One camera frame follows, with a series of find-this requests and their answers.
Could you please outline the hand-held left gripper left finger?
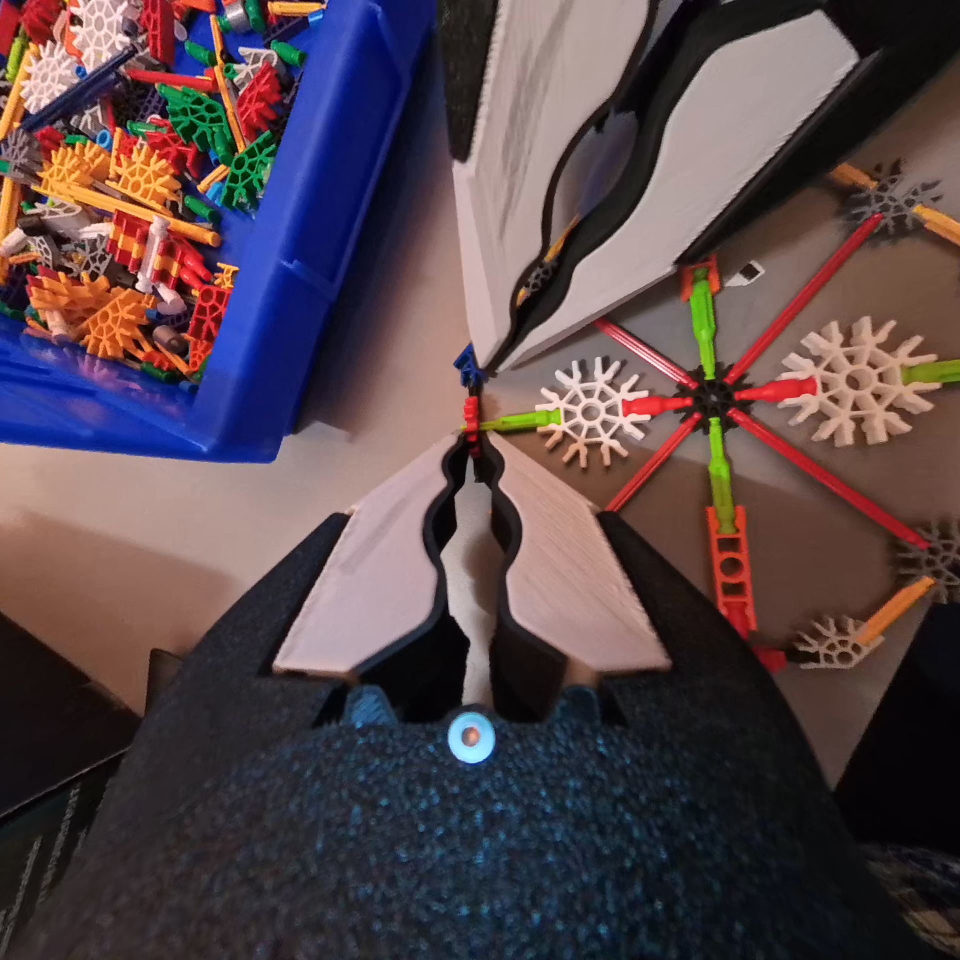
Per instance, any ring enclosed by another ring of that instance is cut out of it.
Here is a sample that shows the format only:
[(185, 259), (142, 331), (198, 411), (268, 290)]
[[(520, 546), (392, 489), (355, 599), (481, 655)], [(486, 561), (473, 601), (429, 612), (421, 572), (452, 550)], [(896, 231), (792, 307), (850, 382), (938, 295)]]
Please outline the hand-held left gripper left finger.
[(438, 441), (352, 507), (273, 672), (358, 679), (437, 621), (460, 454), (459, 440)]

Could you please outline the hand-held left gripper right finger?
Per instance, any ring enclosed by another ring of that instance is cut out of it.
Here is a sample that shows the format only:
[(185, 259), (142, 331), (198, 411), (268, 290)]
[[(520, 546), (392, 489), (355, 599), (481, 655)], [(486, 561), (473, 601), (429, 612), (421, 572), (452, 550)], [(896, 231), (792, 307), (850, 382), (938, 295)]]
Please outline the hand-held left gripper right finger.
[(506, 568), (519, 627), (596, 674), (668, 670), (671, 660), (599, 521), (599, 509), (510, 441), (487, 436), (503, 461), (497, 491), (520, 535)]

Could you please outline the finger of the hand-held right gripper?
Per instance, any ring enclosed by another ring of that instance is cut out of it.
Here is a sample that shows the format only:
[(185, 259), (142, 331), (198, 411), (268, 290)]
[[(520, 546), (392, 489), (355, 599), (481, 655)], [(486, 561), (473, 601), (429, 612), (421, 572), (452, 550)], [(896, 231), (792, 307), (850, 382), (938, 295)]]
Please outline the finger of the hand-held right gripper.
[(466, 319), (506, 369), (516, 298), (548, 244), (559, 171), (631, 78), (660, 2), (450, 3), (450, 153)]
[(497, 372), (669, 276), (859, 61), (821, 8), (715, 8), (688, 41)]

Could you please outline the colourful spoked wheel model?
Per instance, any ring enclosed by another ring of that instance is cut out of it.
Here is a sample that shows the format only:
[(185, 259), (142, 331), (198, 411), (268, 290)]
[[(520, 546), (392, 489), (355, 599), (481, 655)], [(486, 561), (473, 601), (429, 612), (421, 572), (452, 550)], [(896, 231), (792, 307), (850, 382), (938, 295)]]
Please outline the colourful spoked wheel model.
[[(938, 207), (940, 181), (921, 179), (905, 186), (904, 171), (905, 162), (898, 158), (877, 164), (871, 172), (851, 162), (829, 172), (834, 186), (847, 193), (841, 215), (851, 232), (734, 363), (717, 359), (715, 301), (727, 289), (730, 276), (722, 277), (716, 256), (710, 255), (678, 271), (679, 298), (689, 309), (698, 366), (678, 366), (608, 318), (593, 322), (596, 330), (664, 375), (674, 386), (671, 395), (637, 390), (635, 377), (618, 382), (621, 364), (599, 358), (590, 377), (576, 362), (569, 372), (556, 372), (559, 390), (543, 390), (544, 402), (534, 411), (483, 421), (479, 399), (483, 433), (535, 431), (546, 438), (549, 450), (565, 442), (563, 462), (576, 459), (582, 469), (592, 451), (605, 467), (614, 453), (626, 457), (621, 435), (640, 440), (642, 427), (654, 418), (678, 415), (677, 428), (608, 502), (610, 512), (625, 507), (684, 441), (702, 433), (709, 446), (711, 501), (705, 516), (716, 607), (747, 642), (759, 625), (746, 510), (734, 496), (727, 451), (731, 431), (740, 429), (761, 441), (890, 534), (904, 584), (864, 622), (824, 617), (785, 649), (754, 645), (754, 654), (774, 674), (789, 664), (807, 670), (857, 666), (882, 644), (883, 632), (922, 598), (937, 603), (958, 599), (958, 522), (910, 528), (772, 432), (752, 412), (758, 404), (792, 408), (791, 426), (813, 416), (821, 418), (813, 442), (829, 441), (847, 449), (861, 438), (876, 446), (911, 430), (905, 414), (932, 409), (928, 393), (958, 384), (957, 359), (940, 361), (933, 354), (918, 354), (920, 336), (891, 345), (887, 341), (895, 322), (876, 325), (869, 317), (858, 318), (848, 328), (834, 321), (808, 333), (800, 343), (801, 352), (782, 361), (784, 370), (777, 378), (763, 384), (750, 380), (752, 366), (868, 242), (894, 241), (921, 231), (958, 246), (958, 221)], [(473, 388), (480, 398), (488, 374), (472, 344), (453, 366), (467, 394)]]

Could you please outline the blue bin with toy pieces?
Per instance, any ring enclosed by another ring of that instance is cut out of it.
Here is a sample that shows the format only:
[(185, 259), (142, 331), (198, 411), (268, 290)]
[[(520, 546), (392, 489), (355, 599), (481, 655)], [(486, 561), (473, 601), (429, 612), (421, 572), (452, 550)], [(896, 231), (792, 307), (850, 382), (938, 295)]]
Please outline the blue bin with toy pieces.
[(238, 267), (195, 392), (2, 318), (1, 439), (42, 448), (269, 463), (293, 429), (417, 63), (429, 1), (329, 2), (293, 38), (304, 74), (265, 197), (222, 213), (207, 258)]

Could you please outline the dark printed shirt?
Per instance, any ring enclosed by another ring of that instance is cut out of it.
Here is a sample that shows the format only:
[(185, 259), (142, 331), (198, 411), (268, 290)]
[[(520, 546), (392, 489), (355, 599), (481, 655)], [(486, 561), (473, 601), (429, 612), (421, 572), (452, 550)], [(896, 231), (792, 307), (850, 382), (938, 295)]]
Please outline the dark printed shirt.
[(959, 605), (930, 606), (834, 800), (861, 842), (959, 854)]

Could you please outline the black box with white print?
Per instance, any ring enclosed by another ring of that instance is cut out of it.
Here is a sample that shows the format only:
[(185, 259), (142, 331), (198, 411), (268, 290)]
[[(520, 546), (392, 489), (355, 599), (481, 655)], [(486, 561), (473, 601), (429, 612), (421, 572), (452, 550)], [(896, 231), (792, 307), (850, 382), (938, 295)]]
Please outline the black box with white print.
[(82, 846), (141, 723), (1, 616), (1, 957)]

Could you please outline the pile of colourful toy pieces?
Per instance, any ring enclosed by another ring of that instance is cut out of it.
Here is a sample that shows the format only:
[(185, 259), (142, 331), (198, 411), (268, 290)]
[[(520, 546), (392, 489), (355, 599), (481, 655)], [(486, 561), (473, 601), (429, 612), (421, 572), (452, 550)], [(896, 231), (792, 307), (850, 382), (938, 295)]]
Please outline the pile of colourful toy pieces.
[(3, 1), (2, 332), (195, 392), (328, 6)]

